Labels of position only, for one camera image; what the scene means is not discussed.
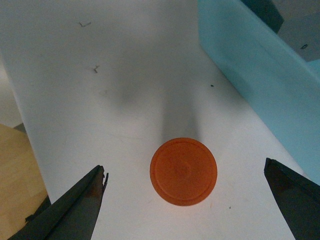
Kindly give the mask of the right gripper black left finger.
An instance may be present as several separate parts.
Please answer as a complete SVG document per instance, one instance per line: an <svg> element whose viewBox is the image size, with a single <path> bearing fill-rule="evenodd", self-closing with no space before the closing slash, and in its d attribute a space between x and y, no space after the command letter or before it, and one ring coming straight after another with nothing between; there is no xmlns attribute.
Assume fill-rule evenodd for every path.
<svg viewBox="0 0 320 240"><path fill-rule="evenodd" d="M11 240L90 240L109 174L97 165Z"/></svg>

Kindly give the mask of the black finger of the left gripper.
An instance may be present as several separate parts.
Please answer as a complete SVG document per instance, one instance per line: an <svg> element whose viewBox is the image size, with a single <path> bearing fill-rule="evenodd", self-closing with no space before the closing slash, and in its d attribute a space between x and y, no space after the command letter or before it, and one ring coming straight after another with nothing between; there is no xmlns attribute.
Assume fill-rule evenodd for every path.
<svg viewBox="0 0 320 240"><path fill-rule="evenodd" d="M278 33L284 19L272 0L242 0L270 29Z"/></svg>

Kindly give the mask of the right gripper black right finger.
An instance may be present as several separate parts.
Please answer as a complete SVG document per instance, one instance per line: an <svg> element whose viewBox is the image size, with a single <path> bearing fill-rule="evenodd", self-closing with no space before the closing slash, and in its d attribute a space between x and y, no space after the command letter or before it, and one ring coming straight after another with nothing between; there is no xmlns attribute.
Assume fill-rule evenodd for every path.
<svg viewBox="0 0 320 240"><path fill-rule="evenodd" d="M275 159L267 158L264 176L296 240L320 238L320 186Z"/></svg>

